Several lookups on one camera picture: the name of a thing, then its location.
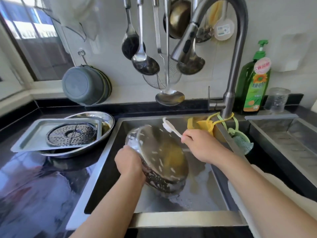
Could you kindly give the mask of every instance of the wire strainer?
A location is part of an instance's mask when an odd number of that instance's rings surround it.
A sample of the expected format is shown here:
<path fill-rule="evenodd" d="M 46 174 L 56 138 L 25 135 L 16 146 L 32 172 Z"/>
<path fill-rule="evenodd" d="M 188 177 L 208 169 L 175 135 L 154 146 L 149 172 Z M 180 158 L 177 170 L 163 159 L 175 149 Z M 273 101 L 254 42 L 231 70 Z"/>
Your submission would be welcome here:
<path fill-rule="evenodd" d="M 156 37 L 156 47 L 158 49 L 157 56 L 153 56 L 153 58 L 158 62 L 161 70 L 155 75 L 143 75 L 144 80 L 153 88 L 156 89 L 166 89 L 166 77 L 165 77 L 165 70 L 167 69 L 167 55 L 162 53 L 161 49 L 161 36 L 159 30 L 159 1 L 153 1 L 153 13 L 154 13 L 154 25 L 155 25 L 155 37 Z M 170 67 L 169 67 L 169 77 L 170 77 L 170 84 L 176 84 L 180 80 L 182 74 L 180 73 L 177 62 L 170 59 Z"/>

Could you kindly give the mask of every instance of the hand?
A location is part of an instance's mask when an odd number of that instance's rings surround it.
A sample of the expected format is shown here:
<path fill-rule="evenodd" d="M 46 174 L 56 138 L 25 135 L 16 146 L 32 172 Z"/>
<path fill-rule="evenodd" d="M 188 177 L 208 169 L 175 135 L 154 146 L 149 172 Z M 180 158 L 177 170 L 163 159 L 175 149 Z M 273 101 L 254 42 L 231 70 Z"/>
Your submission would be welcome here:
<path fill-rule="evenodd" d="M 142 171 L 142 163 L 138 153 L 128 145 L 121 148 L 114 158 L 118 171 L 121 175 L 140 176 L 145 181 L 145 175 Z"/>
<path fill-rule="evenodd" d="M 205 163 L 216 165 L 222 155 L 230 152 L 206 130 L 188 129 L 183 133 L 181 141 L 197 159 Z"/>

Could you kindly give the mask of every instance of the sunflower logo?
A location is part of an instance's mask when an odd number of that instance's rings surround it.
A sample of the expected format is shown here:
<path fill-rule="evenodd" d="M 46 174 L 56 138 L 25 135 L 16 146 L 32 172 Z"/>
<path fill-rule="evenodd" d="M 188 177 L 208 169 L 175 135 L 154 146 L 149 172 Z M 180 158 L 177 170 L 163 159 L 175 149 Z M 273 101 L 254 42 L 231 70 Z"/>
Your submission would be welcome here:
<path fill-rule="evenodd" d="M 253 83 L 263 83 L 267 81 L 267 75 L 266 74 L 256 74 L 253 77 Z"/>

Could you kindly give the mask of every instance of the round label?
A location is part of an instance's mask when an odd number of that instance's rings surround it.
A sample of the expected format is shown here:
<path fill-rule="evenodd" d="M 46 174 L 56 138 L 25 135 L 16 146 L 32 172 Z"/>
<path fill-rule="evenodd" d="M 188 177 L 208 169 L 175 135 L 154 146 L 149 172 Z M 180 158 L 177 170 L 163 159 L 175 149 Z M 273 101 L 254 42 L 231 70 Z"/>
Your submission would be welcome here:
<path fill-rule="evenodd" d="M 264 57 L 259 59 L 254 65 L 254 71 L 256 74 L 265 74 L 271 68 L 271 59 Z"/>

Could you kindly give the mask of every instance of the stainless steel tray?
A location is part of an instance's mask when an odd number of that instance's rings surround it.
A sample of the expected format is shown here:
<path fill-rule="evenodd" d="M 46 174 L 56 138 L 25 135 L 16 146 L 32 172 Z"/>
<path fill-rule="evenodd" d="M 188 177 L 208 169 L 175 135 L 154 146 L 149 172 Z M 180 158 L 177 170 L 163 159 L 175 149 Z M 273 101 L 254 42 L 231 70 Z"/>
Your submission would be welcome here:
<path fill-rule="evenodd" d="M 53 128 L 62 124 L 76 124 L 76 123 L 90 123 L 97 127 L 97 137 L 100 139 L 102 135 L 102 121 L 96 118 L 87 119 L 38 119 L 36 120 L 12 146 L 12 152 L 21 151 L 39 151 L 39 150 L 52 150 L 61 148 L 79 148 L 88 145 L 78 144 L 69 146 L 52 146 L 46 142 L 47 133 Z"/>

